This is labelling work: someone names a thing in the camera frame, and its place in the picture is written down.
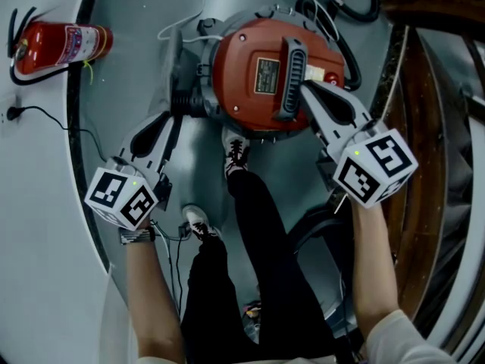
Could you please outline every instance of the white sleeve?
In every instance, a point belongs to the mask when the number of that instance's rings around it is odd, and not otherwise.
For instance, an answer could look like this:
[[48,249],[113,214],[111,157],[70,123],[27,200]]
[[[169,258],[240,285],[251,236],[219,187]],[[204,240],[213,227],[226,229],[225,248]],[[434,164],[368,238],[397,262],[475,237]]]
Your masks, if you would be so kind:
[[140,357],[136,364],[175,364],[173,361],[159,359],[158,357]]
[[448,354],[429,345],[402,310],[381,320],[366,344],[370,364],[455,363]]

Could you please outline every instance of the forearm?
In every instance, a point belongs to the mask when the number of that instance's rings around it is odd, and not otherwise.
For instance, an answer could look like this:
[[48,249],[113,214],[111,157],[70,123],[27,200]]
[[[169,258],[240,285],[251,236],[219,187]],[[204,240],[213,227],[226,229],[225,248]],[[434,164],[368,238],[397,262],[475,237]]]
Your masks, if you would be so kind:
[[183,338],[154,243],[127,246],[128,302],[139,356],[185,362]]
[[352,202],[355,261],[355,316],[365,338],[384,317],[399,308],[396,275],[386,221],[379,205],[365,209]]

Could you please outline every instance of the bracelet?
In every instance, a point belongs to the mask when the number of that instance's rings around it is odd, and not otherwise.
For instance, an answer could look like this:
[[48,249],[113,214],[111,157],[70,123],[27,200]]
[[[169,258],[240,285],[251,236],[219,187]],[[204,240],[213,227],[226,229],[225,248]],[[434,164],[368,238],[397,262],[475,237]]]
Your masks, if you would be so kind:
[[155,231],[152,227],[129,231],[124,228],[118,228],[120,242],[125,246],[131,243],[152,243],[155,241]]

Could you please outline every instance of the person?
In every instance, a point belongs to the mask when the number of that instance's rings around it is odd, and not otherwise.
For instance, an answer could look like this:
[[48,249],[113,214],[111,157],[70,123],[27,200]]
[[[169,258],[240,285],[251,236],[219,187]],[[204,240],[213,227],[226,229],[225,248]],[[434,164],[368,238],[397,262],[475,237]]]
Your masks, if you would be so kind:
[[[290,249],[283,222],[263,181],[248,171],[249,141],[223,130],[225,174],[236,218],[258,278],[259,344],[243,330],[236,291],[227,272],[220,231],[197,206],[183,216],[202,242],[189,275],[183,321],[177,316],[153,242],[127,245],[130,315],[138,364],[191,362],[353,362],[333,338],[312,289]],[[429,345],[399,309],[396,276],[380,206],[352,203],[355,231],[353,300],[373,364],[452,363]],[[149,227],[144,221],[144,228]]]

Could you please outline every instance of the black pants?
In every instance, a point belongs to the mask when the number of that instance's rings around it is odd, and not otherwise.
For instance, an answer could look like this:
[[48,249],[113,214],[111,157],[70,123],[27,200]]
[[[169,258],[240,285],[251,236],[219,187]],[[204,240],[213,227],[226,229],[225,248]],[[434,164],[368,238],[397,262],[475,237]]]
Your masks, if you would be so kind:
[[307,359],[335,354],[332,331],[286,238],[271,195],[257,175],[234,171],[227,179],[242,239],[261,292],[260,344],[244,333],[236,291],[219,239],[200,246],[189,276],[182,332],[196,363]]

